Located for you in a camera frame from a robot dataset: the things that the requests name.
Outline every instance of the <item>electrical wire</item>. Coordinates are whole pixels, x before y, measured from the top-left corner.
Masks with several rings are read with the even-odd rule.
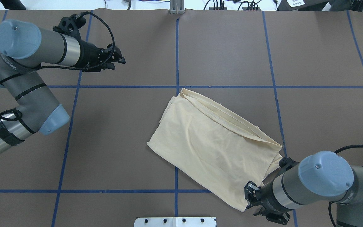
[[[1,80],[0,81],[0,85],[2,85],[3,83],[5,83],[6,81],[8,81],[10,79],[14,79],[14,78],[18,77],[18,76],[22,76],[22,74],[18,73],[18,74],[9,76],[9,77]],[[7,114],[7,113],[14,113],[15,115],[17,115],[17,117],[16,118],[5,118],[5,117],[3,117],[3,115],[4,114]],[[0,119],[5,120],[5,121],[11,121],[11,122],[13,122],[13,121],[18,121],[21,118],[22,118],[22,112],[20,112],[17,109],[9,109],[9,110],[6,110],[6,111],[0,113]]]
[[[240,3],[239,7],[238,7],[238,10],[240,9],[240,7],[242,6],[243,3],[247,3],[247,8],[249,8],[249,2],[248,1],[243,1]]]
[[[114,46],[115,45],[114,35],[113,35],[110,27],[107,25],[107,23],[104,22],[100,17],[98,17],[94,13],[87,12],[87,11],[81,13],[81,16],[82,17],[85,16],[85,15],[92,15],[93,17],[97,18],[100,22],[102,22],[106,26],[106,28],[109,31],[110,36],[111,36],[112,45]],[[90,66],[90,67],[84,67],[84,68],[71,68],[71,67],[63,67],[63,66],[41,66],[41,67],[36,67],[34,69],[36,69],[36,70],[39,70],[39,69],[47,69],[47,68],[69,69],[69,70],[87,70],[87,69],[94,69],[96,67],[99,67],[99,66],[102,66],[103,64],[105,64],[111,58],[111,56],[113,55],[113,53],[114,53],[114,48],[112,48],[110,50],[109,55],[107,56],[107,58],[104,61],[102,61],[101,63],[97,64],[96,66]],[[5,83],[6,81],[8,81],[10,79],[14,79],[14,78],[18,77],[18,76],[22,76],[22,74],[18,73],[18,74],[9,76],[9,77],[1,80],[0,81],[0,85],[2,85],[3,83]],[[5,118],[5,117],[2,116],[2,115],[7,114],[7,113],[14,113],[15,116],[16,116],[16,118]],[[6,111],[0,113],[0,119],[5,120],[5,121],[18,121],[21,118],[22,118],[22,112],[20,112],[17,109],[9,109],[9,110],[6,110]]]
[[[208,5],[208,3],[210,2],[211,0],[208,0],[207,1],[207,3],[205,4],[205,6],[204,6],[204,9],[203,10],[205,10],[206,9],[206,6]]]
[[[331,213],[331,202],[329,202],[329,217],[330,217],[330,221],[333,224],[334,227],[337,227],[334,218],[333,218],[333,214]]]
[[[349,146],[345,146],[343,148],[338,149],[337,151],[335,151],[334,153],[338,154],[341,151],[345,151],[347,149],[351,149],[351,148],[363,148],[363,144],[357,144],[357,145],[349,145]]]
[[[341,151],[345,151],[345,150],[348,150],[348,149],[351,149],[351,148],[363,148],[363,144],[345,146],[345,147],[342,147],[342,148],[334,151],[334,153],[338,154]],[[330,217],[331,223],[333,224],[334,227],[337,227],[337,225],[336,225],[336,223],[335,223],[335,221],[333,219],[333,214],[331,213],[331,202],[329,202],[328,210],[329,210],[329,217]]]
[[[128,0],[128,8],[127,10],[130,10],[131,9],[131,0]]]

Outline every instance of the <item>black cable bundle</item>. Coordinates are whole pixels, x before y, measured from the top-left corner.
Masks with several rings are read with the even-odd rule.
[[[240,9],[240,7],[242,6],[243,3],[247,3],[247,9],[246,10],[258,10],[258,3],[261,2],[262,0],[255,2],[254,0],[250,3],[248,1],[243,1],[240,3],[238,10]]]

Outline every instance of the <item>cloth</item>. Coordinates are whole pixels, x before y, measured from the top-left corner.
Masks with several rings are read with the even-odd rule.
[[[282,146],[258,127],[187,89],[170,100],[147,145],[241,212],[247,182],[262,185],[282,158]]]

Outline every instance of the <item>black tape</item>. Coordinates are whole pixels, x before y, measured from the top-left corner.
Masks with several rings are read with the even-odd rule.
[[[337,224],[341,225],[342,227],[357,227],[355,225],[347,224],[347,223],[341,222],[339,220],[337,220]]]
[[[20,93],[19,95],[16,95],[15,100],[16,100],[16,101],[18,101],[18,100],[19,100],[20,98],[22,98],[23,96],[25,96],[25,95],[29,94],[30,92],[32,92],[32,91],[34,91],[34,90],[36,90],[36,89],[39,89],[39,88],[41,88],[41,87],[44,87],[44,86],[46,86],[46,84],[45,84],[45,83],[42,83],[42,84],[38,84],[38,85],[36,85],[36,86],[33,86],[33,87],[31,87],[31,88],[27,89],[26,91],[24,91],[24,92]]]
[[[24,142],[24,140],[21,140],[20,138],[17,138],[13,133],[10,133],[4,123],[0,119],[0,138],[9,144],[10,146],[16,146],[20,144],[21,142]]]
[[[60,35],[61,35],[62,39],[64,40],[64,53],[62,53],[61,59],[57,63],[55,63],[55,65],[58,65],[59,63],[61,63],[64,60],[65,56],[66,56],[66,48],[67,48],[66,47],[67,46],[66,39],[61,33],[60,33]]]

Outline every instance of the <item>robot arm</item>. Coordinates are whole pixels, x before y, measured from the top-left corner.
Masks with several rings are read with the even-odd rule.
[[[344,158],[321,151],[301,163],[284,158],[281,171],[270,183],[245,186],[248,209],[262,206],[254,215],[287,224],[288,211],[320,200],[337,203],[337,226],[363,226],[363,166],[350,166]]]
[[[85,24],[86,14],[92,13],[62,18],[53,31],[12,19],[0,24],[0,87],[19,105],[0,113],[0,153],[38,131],[48,135],[69,121],[68,113],[36,70],[57,67],[100,72],[115,69],[114,62],[125,63],[114,42],[100,49],[81,39],[78,29]],[[42,62],[71,68],[41,66]]]

